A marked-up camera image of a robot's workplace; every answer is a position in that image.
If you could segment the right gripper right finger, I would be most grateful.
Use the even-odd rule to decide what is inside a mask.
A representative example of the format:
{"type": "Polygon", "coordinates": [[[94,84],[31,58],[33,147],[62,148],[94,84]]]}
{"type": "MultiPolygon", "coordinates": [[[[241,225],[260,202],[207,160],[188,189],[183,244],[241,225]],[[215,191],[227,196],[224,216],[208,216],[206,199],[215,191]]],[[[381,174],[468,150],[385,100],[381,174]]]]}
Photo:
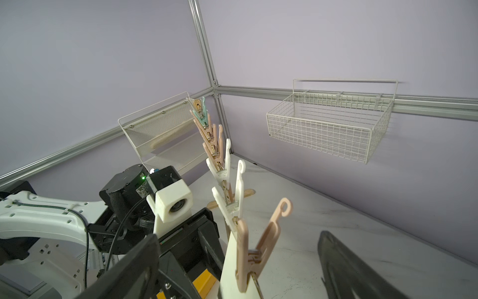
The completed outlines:
{"type": "Polygon", "coordinates": [[[330,299],[407,298],[331,232],[322,231],[317,251],[330,299]]]}

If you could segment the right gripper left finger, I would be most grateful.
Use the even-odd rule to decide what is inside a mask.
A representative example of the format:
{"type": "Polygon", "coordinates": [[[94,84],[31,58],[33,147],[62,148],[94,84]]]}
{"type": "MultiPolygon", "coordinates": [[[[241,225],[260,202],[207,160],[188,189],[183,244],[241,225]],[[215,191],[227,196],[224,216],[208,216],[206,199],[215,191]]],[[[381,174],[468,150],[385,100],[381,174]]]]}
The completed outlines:
{"type": "Polygon", "coordinates": [[[77,298],[155,299],[158,267],[159,241],[150,234],[77,298]]]}

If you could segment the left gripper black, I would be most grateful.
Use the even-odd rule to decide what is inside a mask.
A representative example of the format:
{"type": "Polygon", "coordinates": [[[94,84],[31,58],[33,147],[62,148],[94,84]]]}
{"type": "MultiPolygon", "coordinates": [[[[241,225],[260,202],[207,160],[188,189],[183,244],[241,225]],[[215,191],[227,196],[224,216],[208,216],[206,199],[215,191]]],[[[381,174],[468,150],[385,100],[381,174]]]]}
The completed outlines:
{"type": "Polygon", "coordinates": [[[159,292],[166,283],[168,299],[198,299],[193,281],[204,270],[217,280],[221,278],[225,254],[220,244],[219,230],[212,212],[201,209],[178,225],[159,241],[159,267],[156,282],[159,292]]]}

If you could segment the white clothespin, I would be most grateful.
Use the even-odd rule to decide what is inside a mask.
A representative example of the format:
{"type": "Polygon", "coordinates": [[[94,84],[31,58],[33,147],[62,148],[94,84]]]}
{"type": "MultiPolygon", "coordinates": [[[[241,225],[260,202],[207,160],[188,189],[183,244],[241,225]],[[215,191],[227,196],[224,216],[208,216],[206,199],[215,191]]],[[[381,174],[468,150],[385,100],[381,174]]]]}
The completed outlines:
{"type": "Polygon", "coordinates": [[[230,150],[232,147],[232,142],[230,138],[226,139],[225,149],[220,152],[217,159],[213,157],[206,151],[208,158],[206,159],[207,166],[210,172],[213,174],[213,177],[217,182],[226,189],[230,188],[230,150]]]}
{"type": "Polygon", "coordinates": [[[234,217],[237,217],[240,214],[240,201],[236,202],[235,194],[231,185],[229,189],[226,189],[223,186],[221,187],[222,191],[218,191],[216,187],[212,188],[213,196],[224,217],[226,228],[230,230],[229,235],[232,235],[234,239],[236,239],[237,224],[234,221],[234,217]]]}

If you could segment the white postcard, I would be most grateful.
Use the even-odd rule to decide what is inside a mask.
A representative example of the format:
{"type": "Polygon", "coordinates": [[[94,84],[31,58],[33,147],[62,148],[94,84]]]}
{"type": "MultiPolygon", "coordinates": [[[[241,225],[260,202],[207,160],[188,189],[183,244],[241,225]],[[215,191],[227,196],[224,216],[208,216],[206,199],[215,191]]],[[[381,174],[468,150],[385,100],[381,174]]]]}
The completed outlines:
{"type": "Polygon", "coordinates": [[[262,299],[261,290],[250,277],[246,292],[241,293],[238,287],[237,278],[237,242],[232,233],[230,233],[225,261],[219,280],[219,299],[262,299]]]}

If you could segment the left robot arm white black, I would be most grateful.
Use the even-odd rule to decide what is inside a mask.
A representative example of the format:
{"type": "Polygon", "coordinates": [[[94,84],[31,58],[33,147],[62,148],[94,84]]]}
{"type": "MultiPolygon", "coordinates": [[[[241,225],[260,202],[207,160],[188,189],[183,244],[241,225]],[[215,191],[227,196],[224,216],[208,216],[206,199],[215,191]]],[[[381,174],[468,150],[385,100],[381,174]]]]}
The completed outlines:
{"type": "Polygon", "coordinates": [[[64,299],[197,299],[194,280],[222,274],[212,212],[172,166],[136,164],[93,202],[52,199],[25,180],[1,189],[1,263],[19,265],[64,299]]]}

